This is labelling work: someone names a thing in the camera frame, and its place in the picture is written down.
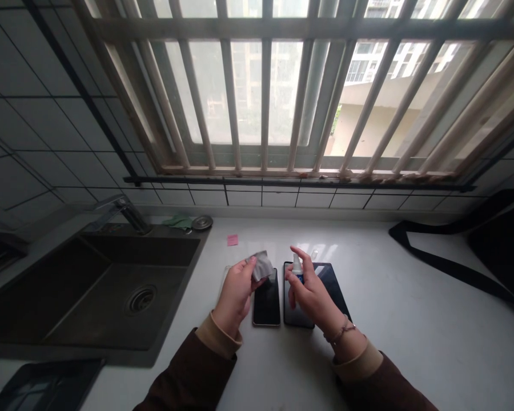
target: stainless steel sink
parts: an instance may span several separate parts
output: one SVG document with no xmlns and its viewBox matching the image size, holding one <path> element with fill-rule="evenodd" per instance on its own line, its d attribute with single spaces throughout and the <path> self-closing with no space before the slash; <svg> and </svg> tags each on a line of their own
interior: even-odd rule
<svg viewBox="0 0 514 411">
<path fill-rule="evenodd" d="M 0 289 L 0 356 L 152 366 L 208 232 L 80 233 Z"/>
</svg>

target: smartphone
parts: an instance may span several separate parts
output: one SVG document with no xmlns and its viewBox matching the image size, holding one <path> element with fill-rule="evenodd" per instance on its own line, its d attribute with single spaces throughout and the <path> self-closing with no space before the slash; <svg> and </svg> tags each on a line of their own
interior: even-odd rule
<svg viewBox="0 0 514 411">
<path fill-rule="evenodd" d="M 253 325 L 259 327 L 280 326 L 280 294 L 278 292 L 278 270 L 255 290 L 253 302 Z"/>
<path fill-rule="evenodd" d="M 286 268 L 291 264 L 290 261 L 284 263 L 284 278 Z M 335 271 L 333 270 L 333 266 L 330 263 L 313 263 L 314 271 L 319 279 L 321 279 L 322 283 L 326 286 L 326 290 L 328 294 L 331 296 L 331 299 L 335 303 L 335 305 L 341 310 L 343 314 L 346 314 L 348 319 L 352 321 L 350 313 L 348 312 L 347 304 L 344 301 L 343 293 L 341 292 L 341 287 L 339 287 L 339 283 L 337 282 L 337 277 L 335 276 Z M 291 285 L 289 282 L 284 282 L 284 324 L 292 325 L 294 327 L 303 327 L 303 328 L 314 328 L 314 323 L 310 318 L 303 312 L 299 304 L 295 305 L 295 309 L 291 309 L 290 301 L 289 301 L 289 291 Z"/>
</svg>

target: faucet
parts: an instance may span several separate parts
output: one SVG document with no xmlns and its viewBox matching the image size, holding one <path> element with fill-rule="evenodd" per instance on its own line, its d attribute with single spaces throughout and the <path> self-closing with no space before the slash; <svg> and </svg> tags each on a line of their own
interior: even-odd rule
<svg viewBox="0 0 514 411">
<path fill-rule="evenodd" d="M 109 210 L 99 217 L 96 221 L 89 224 L 85 231 L 96 232 L 108 223 L 115 215 L 122 213 L 131 226 L 139 235 L 148 234 L 152 230 L 152 226 L 148 224 L 141 213 L 135 208 L 129 198 L 125 194 L 117 194 L 106 200 L 100 201 L 90 211 L 95 211 L 109 204 L 113 204 Z"/>
</svg>

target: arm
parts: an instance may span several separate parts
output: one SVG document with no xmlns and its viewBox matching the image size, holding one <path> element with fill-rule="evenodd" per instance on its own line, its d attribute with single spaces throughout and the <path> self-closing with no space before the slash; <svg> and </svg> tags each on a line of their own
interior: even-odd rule
<svg viewBox="0 0 514 411">
<path fill-rule="evenodd" d="M 232 266 L 215 310 L 191 331 L 134 411 L 217 407 L 242 345 L 238 328 L 249 312 L 250 295 L 266 280 L 251 281 L 254 267 L 254 257 Z"/>
<path fill-rule="evenodd" d="M 345 325 L 346 318 L 316 276 L 310 256 L 299 248 L 291 249 L 303 260 L 304 285 L 291 273 L 292 267 L 288 267 L 286 280 L 291 285 L 290 306 L 293 309 L 298 302 L 331 340 Z M 334 370 L 351 409 L 437 411 L 357 328 L 344 332 L 332 347 L 335 352 Z"/>
</svg>

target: sink drain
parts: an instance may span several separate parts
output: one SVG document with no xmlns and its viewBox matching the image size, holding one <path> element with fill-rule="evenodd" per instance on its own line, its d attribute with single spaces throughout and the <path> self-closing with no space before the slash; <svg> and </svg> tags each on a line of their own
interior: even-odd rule
<svg viewBox="0 0 514 411">
<path fill-rule="evenodd" d="M 145 285 L 136 289 L 126 301 L 125 314 L 132 316 L 142 313 L 150 307 L 155 297 L 156 287 L 153 285 Z"/>
</svg>

